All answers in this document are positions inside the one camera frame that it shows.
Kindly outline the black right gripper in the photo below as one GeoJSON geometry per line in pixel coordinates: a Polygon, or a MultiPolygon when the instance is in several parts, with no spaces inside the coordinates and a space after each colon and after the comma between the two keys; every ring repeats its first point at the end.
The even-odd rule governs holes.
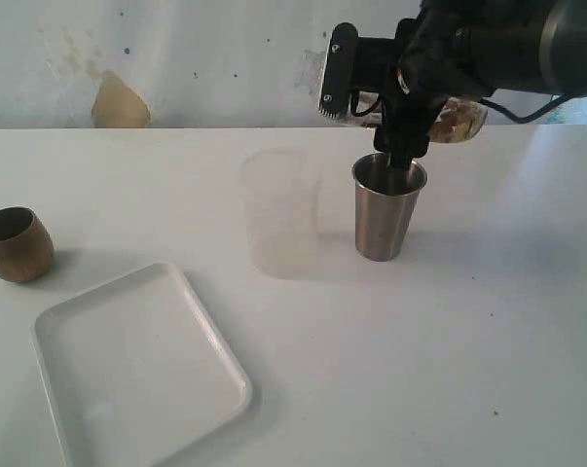
{"type": "Polygon", "coordinates": [[[465,69],[459,48],[459,31],[479,12],[471,1],[423,1],[392,39],[358,39],[353,90],[377,94],[383,104],[373,145],[388,153],[390,167],[408,169],[413,156],[426,154],[428,132],[451,97],[478,103],[492,94],[465,69]]]}

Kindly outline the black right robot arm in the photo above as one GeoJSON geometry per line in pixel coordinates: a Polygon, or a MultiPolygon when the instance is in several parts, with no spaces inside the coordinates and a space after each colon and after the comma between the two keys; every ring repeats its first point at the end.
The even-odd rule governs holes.
{"type": "Polygon", "coordinates": [[[374,147],[397,163],[425,155],[451,98],[525,124],[587,96],[587,1],[423,1],[390,46],[364,57],[382,68],[374,147]]]}

